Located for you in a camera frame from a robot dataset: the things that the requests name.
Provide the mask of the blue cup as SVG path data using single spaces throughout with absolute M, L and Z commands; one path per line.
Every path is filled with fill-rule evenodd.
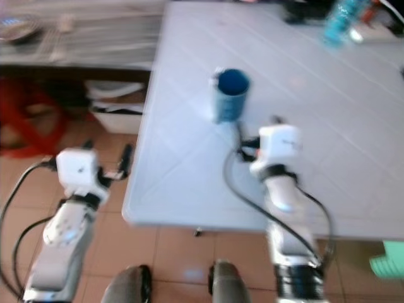
M 210 78 L 213 89 L 211 112 L 214 123 L 239 121 L 246 107 L 251 79 L 241 69 L 217 68 Z

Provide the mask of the green plastic object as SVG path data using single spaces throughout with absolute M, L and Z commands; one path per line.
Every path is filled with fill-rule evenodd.
M 370 268 L 382 280 L 404 280 L 404 241 L 384 241 L 386 254 L 369 260 Z

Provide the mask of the robot leg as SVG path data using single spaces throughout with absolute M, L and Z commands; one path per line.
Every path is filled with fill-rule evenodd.
M 130 266 L 110 281 L 100 303 L 151 303 L 152 288 L 149 266 Z
M 253 303 L 237 267 L 228 260 L 214 262 L 208 274 L 211 303 Z

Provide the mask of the grey counter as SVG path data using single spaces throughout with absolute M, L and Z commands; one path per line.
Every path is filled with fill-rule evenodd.
M 150 70 L 169 0 L 4 0 L 3 14 L 32 17 L 42 34 L 4 44 L 0 63 Z

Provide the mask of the robot left leg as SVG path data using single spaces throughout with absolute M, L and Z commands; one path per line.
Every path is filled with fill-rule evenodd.
M 130 266 L 110 281 L 100 303 L 151 303 L 152 288 L 149 266 Z

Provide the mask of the teal plastic water bottle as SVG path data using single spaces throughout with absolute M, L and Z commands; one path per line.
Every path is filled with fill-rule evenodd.
M 345 35 L 372 0 L 335 0 L 324 23 L 323 42 L 338 48 L 343 45 Z

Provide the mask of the black object on table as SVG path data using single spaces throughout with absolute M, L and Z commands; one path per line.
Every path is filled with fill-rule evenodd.
M 321 24 L 336 0 L 281 0 L 282 18 L 288 24 Z

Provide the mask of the orange object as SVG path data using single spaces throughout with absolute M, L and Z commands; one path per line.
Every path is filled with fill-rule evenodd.
M 395 20 L 392 17 L 387 8 L 381 6 L 381 4 L 371 4 L 366 7 L 363 15 L 361 15 L 361 24 L 375 27 L 376 25 L 389 27 L 390 23 Z

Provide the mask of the robot right leg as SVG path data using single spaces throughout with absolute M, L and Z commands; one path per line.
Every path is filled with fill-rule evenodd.
M 208 274 L 211 303 L 253 303 L 237 267 L 228 260 L 214 262 Z

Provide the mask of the white plastic bin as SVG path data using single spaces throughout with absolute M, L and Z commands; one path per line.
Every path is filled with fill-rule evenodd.
M 119 81 L 85 81 L 89 111 L 110 133 L 138 134 L 145 110 L 146 86 Z

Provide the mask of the round metal dish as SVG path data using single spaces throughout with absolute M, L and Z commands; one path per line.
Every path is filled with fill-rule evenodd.
M 31 40 L 42 31 L 42 23 L 37 15 L 9 15 L 0 22 L 0 41 L 5 44 L 20 44 Z

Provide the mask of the red plastic stool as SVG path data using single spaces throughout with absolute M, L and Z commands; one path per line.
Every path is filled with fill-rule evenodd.
M 38 84 L 23 79 L 1 79 L 1 133 L 14 133 L 14 141 L 2 141 L 2 156 L 31 158 L 56 155 L 68 122 L 69 116 L 63 107 Z

